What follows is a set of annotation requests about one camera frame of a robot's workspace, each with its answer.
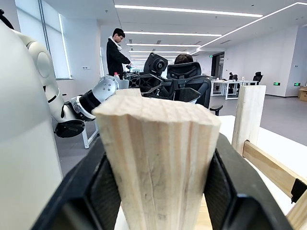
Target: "man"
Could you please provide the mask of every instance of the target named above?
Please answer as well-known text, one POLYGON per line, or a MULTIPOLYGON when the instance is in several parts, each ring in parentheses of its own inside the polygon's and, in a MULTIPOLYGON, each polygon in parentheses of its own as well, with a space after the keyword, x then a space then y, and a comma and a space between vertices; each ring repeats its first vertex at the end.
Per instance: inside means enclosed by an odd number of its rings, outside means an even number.
POLYGON ((119 77, 122 79, 122 73, 124 71, 122 64, 132 63, 126 58, 120 51, 122 48, 119 43, 125 38, 124 31, 122 29, 116 28, 113 32, 113 36, 109 37, 109 40, 106 45, 106 62, 107 69, 109 70, 109 75, 114 76, 114 73, 117 72, 119 77))

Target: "white table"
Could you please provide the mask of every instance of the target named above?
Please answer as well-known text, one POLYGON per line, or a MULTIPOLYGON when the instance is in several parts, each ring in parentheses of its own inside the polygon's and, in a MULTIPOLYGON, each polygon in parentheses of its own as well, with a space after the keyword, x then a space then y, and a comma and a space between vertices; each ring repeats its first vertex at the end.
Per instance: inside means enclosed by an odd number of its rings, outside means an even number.
POLYGON ((257 81, 255 81, 255 80, 245 80, 245 81, 242 81, 242 80, 237 80, 237 81, 233 81, 233 80, 212 80, 211 81, 211 96, 225 96, 226 100, 238 99, 238 96, 236 96, 236 97, 228 97, 228 96, 236 95, 238 85, 240 85, 240 86, 250 85, 251 83, 257 84, 257 81), (219 91, 217 93, 214 92, 214 84, 220 84, 221 85, 221 87, 219 88, 219 91), (228 92, 230 84, 234 84, 234 92, 233 93, 228 92))
MULTIPOLYGON (((219 116, 219 118, 222 121, 220 133, 225 135, 231 143, 235 124, 235 117, 219 116)), ((257 147, 270 154, 272 157, 287 166, 295 173, 307 179, 307 146, 299 144, 293 140, 280 136, 264 128, 260 128, 257 147)), ((273 195, 282 212, 286 215, 295 204, 291 204, 291 199, 285 193, 283 193, 282 190, 280 190, 255 166, 253 167, 256 169, 256 171, 266 184, 267 188, 273 195)), ((121 208, 118 213, 115 230, 129 230, 124 213, 121 208)))

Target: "white ceiling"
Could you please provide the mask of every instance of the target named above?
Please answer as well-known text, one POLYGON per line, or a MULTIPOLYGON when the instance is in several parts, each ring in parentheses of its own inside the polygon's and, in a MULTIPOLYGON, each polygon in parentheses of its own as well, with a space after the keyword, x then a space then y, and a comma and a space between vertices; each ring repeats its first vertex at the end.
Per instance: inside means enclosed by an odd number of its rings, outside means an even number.
MULTIPOLYGON (((66 17, 98 19, 102 24, 101 46, 106 45, 107 37, 113 32, 113 28, 122 27, 124 31, 137 32, 165 32, 165 33, 199 33, 199 34, 226 34, 257 18, 213 15, 202 13, 185 13, 169 11, 149 11, 116 9, 117 5, 138 5, 155 7, 172 7, 197 10, 214 10, 225 12, 254 13, 267 15, 286 7, 297 0, 46 0, 51 6, 66 17)), ((229 36, 209 44, 202 48, 203 51, 214 53, 227 46, 234 45, 256 36, 267 34, 292 25, 303 25, 307 18, 306 6, 294 6, 274 16, 266 18, 246 27, 229 36)), ((129 43, 156 44, 182 44, 203 45, 216 37, 204 36, 170 36, 170 35, 141 35, 127 34, 125 43, 121 44, 125 54, 128 50, 151 51, 188 51, 193 52, 195 47, 158 47, 158 46, 130 46, 129 43)))

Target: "light wood grain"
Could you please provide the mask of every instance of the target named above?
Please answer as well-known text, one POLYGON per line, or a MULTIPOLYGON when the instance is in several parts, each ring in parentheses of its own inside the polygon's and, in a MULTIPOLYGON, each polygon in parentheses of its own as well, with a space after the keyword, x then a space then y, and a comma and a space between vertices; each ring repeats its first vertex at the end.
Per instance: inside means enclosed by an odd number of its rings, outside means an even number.
POLYGON ((205 196, 201 199, 201 208, 194 230, 212 230, 212 224, 209 216, 205 196))
POLYGON ((139 88, 116 90, 115 95, 142 97, 141 90, 139 88))
POLYGON ((307 191, 299 198, 287 215, 288 221, 295 230, 307 229, 307 191))
POLYGON ((243 154, 244 141, 257 144, 266 86, 241 86, 236 109, 232 146, 243 154))
POLYGON ((299 176, 249 141, 245 141, 244 143, 243 157, 255 165, 290 198, 292 197, 291 190, 296 178, 307 184, 307 181, 303 177, 299 176))
POLYGON ((131 230, 191 230, 219 119, 201 105, 115 95, 94 110, 131 230))

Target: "robotic arm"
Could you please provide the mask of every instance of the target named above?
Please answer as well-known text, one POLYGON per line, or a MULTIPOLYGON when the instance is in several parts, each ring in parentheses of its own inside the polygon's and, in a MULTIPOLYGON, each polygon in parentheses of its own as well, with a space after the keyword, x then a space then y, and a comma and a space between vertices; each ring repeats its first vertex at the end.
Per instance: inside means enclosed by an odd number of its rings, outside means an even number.
POLYGON ((55 133, 62 138, 74 137, 84 130, 84 121, 93 121, 91 111, 115 93, 129 86, 128 80, 104 76, 82 96, 65 103, 55 79, 53 63, 47 49, 36 40, 13 30, 27 47, 45 91, 51 115, 57 122, 55 133))

